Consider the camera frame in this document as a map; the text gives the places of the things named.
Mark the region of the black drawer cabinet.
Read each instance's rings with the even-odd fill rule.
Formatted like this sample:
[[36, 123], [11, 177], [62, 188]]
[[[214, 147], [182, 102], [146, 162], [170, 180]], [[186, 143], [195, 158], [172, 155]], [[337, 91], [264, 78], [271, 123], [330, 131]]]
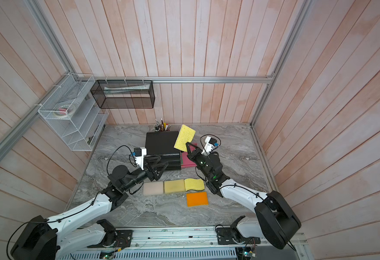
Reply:
[[181, 169], [181, 152], [174, 148], [178, 131], [148, 132], [146, 134], [146, 159], [160, 157], [161, 163], [168, 163], [166, 171]]

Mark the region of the white foam sponge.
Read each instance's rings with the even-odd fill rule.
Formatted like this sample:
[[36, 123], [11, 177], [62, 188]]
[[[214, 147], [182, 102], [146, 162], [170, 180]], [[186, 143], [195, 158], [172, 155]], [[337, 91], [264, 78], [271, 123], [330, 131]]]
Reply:
[[143, 184], [144, 196], [157, 196], [164, 194], [164, 182], [146, 182]]

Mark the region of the orange and yellow sponge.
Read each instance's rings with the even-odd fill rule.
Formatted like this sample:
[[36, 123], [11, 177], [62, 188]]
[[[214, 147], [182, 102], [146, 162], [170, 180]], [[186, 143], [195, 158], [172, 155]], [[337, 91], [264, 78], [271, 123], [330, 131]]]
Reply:
[[188, 207], [204, 206], [209, 204], [206, 192], [187, 193], [186, 200]]

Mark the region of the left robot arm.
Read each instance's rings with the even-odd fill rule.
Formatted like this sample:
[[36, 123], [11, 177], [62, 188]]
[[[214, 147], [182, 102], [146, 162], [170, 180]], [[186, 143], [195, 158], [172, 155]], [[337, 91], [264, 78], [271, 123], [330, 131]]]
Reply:
[[56, 260], [90, 245], [112, 246], [116, 229], [103, 219], [92, 226], [81, 226], [104, 214], [114, 211], [132, 195], [131, 189], [145, 179], [159, 180], [168, 167], [160, 157], [140, 159], [142, 163], [130, 172], [124, 165], [114, 168], [108, 178], [108, 186], [95, 197], [69, 211], [43, 218], [34, 217], [22, 224], [22, 233], [13, 247], [6, 247], [10, 260]]

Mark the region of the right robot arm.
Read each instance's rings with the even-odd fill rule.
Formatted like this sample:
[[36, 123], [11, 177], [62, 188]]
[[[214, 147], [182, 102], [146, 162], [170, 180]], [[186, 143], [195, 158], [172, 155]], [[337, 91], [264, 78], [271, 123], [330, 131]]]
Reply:
[[255, 214], [254, 217], [241, 216], [231, 224], [235, 241], [265, 238], [277, 249], [291, 244], [302, 224], [279, 192], [259, 192], [239, 184], [223, 173], [218, 155], [206, 154], [191, 143], [186, 143], [186, 148], [188, 159], [204, 175], [205, 184], [213, 194], [233, 200]]

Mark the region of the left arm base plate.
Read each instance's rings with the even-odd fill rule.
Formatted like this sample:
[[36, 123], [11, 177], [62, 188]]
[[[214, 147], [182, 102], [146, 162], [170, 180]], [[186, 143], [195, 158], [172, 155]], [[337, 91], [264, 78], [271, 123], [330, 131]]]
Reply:
[[131, 245], [133, 230], [116, 230], [106, 234], [103, 240], [87, 248], [128, 248]]

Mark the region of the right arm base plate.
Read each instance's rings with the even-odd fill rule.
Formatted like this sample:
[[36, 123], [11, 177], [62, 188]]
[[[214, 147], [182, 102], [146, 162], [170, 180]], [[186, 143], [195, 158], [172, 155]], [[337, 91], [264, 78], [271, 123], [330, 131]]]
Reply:
[[244, 237], [235, 227], [217, 225], [214, 228], [219, 245], [260, 244], [259, 237]]

